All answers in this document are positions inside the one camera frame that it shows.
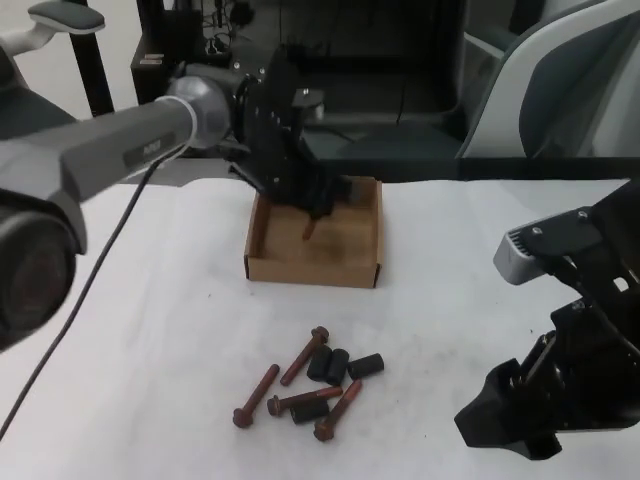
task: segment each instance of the gray chair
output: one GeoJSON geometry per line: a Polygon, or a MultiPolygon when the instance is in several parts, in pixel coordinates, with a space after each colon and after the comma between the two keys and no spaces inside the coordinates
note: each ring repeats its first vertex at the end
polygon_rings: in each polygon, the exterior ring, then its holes
{"type": "Polygon", "coordinates": [[[442,128],[401,123],[320,154],[389,182],[453,178],[463,157],[573,156],[639,29],[638,0],[586,1],[486,55],[442,128]]]}
{"type": "Polygon", "coordinates": [[[44,2],[28,10],[35,22],[25,31],[0,33],[0,140],[20,137],[75,119],[31,91],[14,57],[45,46],[56,33],[83,35],[104,28],[104,17],[74,3],[44,2]]]}

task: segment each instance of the screw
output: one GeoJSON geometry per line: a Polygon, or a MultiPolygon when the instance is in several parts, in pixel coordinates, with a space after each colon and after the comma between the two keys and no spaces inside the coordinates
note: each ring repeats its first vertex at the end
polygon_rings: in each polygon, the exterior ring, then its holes
{"type": "Polygon", "coordinates": [[[279,399],[277,395],[267,400],[267,409],[272,417],[279,417],[287,408],[302,405],[312,400],[329,399],[342,395],[342,387],[329,387],[315,392],[303,393],[295,397],[279,399]]]}
{"type": "Polygon", "coordinates": [[[265,396],[267,390],[269,390],[269,387],[276,379],[279,372],[280,367],[278,365],[271,365],[269,367],[269,370],[267,370],[267,373],[264,374],[264,377],[262,377],[262,380],[260,380],[260,383],[249,397],[249,400],[247,400],[247,403],[244,404],[244,407],[236,408],[233,411],[233,423],[236,425],[236,427],[247,428],[251,426],[251,424],[253,423],[253,411],[258,406],[258,403],[260,403],[260,400],[262,400],[262,398],[265,396]]]}
{"type": "Polygon", "coordinates": [[[329,331],[324,327],[314,328],[313,330],[311,330],[311,335],[313,335],[313,337],[311,338],[311,340],[309,340],[307,346],[304,347],[302,352],[300,352],[300,355],[298,355],[298,358],[293,361],[293,363],[289,367],[289,370],[287,370],[280,379],[281,385],[285,387],[289,386],[291,382],[293,382],[293,379],[296,377],[298,372],[302,370],[304,364],[307,363],[307,360],[311,358],[311,355],[313,354],[313,351],[316,349],[316,347],[323,343],[327,343],[327,340],[329,339],[329,331]]]}
{"type": "Polygon", "coordinates": [[[316,429],[314,430],[313,435],[318,440],[320,440],[321,442],[326,442],[327,440],[331,440],[333,438],[333,431],[336,425],[340,421],[340,418],[342,418],[342,415],[344,415],[344,412],[347,411],[347,408],[349,408],[349,405],[351,405],[351,402],[353,402],[353,400],[358,396],[358,393],[360,393],[361,389],[362,380],[356,380],[351,385],[349,385],[349,388],[347,388],[347,391],[345,392],[343,397],[338,403],[336,403],[336,406],[333,407],[333,410],[329,412],[329,416],[327,416],[327,418],[325,418],[324,420],[320,420],[316,423],[316,429]]]}

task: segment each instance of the white table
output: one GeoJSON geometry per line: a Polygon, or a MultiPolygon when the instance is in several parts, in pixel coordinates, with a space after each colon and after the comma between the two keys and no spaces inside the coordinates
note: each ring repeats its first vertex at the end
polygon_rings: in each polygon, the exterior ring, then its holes
{"type": "MultiPolygon", "coordinates": [[[[620,183],[385,185],[376,290],[250,283],[247,186],[150,186],[0,445],[0,478],[637,478],[640,428],[562,435],[563,453],[532,463],[467,448],[453,422],[488,371],[522,359],[552,328],[549,313],[577,296],[551,278],[505,283],[492,265],[503,233],[620,183]],[[316,325],[329,329],[332,347],[353,358],[380,352],[386,362],[336,438],[321,444],[312,426],[271,418],[264,402],[253,427],[237,429],[233,409],[271,363],[289,365],[316,325]]],[[[91,253],[74,296],[133,188],[86,206],[91,253]]],[[[0,356],[3,416],[71,303],[0,356]]],[[[317,387],[301,375],[270,393],[317,387]]]]}

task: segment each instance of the black rubber spacer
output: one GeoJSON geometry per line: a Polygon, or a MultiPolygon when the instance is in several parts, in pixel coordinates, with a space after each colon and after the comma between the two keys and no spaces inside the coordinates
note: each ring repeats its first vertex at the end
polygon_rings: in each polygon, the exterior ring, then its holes
{"type": "Polygon", "coordinates": [[[354,360],[347,366],[347,372],[349,372],[352,380],[368,377],[382,370],[384,370],[384,360],[382,360],[382,355],[379,353],[354,360]]]}
{"type": "Polygon", "coordinates": [[[329,404],[326,400],[314,400],[313,402],[291,407],[289,411],[291,412],[293,423],[300,425],[329,415],[329,404]]]}
{"type": "Polygon", "coordinates": [[[336,348],[331,355],[331,363],[329,363],[325,381],[334,387],[342,385],[342,379],[344,378],[344,374],[347,373],[348,364],[349,352],[341,348],[336,348]]]}
{"type": "Polygon", "coordinates": [[[311,357],[309,368],[307,369],[307,377],[314,382],[324,382],[329,363],[331,362],[331,354],[331,348],[326,345],[320,345],[316,348],[311,357]]]}

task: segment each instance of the open cardboard box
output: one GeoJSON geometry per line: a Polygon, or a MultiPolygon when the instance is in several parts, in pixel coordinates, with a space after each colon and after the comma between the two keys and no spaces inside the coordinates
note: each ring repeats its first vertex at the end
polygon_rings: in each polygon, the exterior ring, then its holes
{"type": "Polygon", "coordinates": [[[256,195],[247,235],[247,278],[260,282],[374,288],[382,265],[382,185],[354,178],[356,203],[338,203],[308,241],[309,215],[256,195]]]}

